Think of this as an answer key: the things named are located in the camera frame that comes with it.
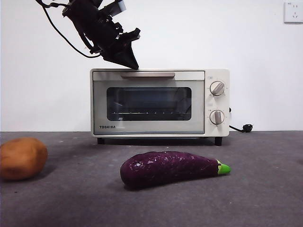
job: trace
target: wall outlet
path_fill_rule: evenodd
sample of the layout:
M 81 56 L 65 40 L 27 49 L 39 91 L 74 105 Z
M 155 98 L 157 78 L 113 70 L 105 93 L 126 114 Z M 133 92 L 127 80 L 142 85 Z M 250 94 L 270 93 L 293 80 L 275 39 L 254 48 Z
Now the wall outlet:
M 285 23 L 303 23 L 303 1 L 286 1 L 284 5 Z

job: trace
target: oven door handle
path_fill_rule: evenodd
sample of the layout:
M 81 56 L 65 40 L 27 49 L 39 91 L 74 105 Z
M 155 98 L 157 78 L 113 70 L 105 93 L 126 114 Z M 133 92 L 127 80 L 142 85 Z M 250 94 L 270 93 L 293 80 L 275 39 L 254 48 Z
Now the oven door handle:
M 138 78 L 138 77 L 161 77 L 174 78 L 174 72 L 121 72 L 120 76 L 123 78 Z

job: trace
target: oven window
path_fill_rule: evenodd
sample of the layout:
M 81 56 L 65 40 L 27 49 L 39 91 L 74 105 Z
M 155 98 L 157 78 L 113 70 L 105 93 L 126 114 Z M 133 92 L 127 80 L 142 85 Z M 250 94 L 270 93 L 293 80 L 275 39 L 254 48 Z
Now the oven window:
M 188 121 L 189 87 L 110 87 L 107 118 L 110 121 Z

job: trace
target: white wall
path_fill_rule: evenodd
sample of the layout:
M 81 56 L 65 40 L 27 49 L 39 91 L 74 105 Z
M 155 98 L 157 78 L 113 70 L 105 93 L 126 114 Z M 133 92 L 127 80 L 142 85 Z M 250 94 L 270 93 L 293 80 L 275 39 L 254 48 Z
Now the white wall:
M 283 3 L 125 0 L 114 21 L 141 29 L 141 69 L 229 68 L 231 125 L 303 130 L 303 24 L 283 23 Z M 61 11 L 49 9 L 54 23 L 88 52 Z M 34 0 L 1 1 L 2 131 L 89 131 L 91 68 L 122 66 L 76 53 Z

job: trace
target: toshiba logo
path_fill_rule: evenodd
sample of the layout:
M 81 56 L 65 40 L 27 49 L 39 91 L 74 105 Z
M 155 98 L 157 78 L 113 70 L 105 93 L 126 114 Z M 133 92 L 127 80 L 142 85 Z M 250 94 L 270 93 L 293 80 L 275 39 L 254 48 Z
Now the toshiba logo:
M 101 129 L 115 129 L 116 127 L 114 125 L 100 125 Z

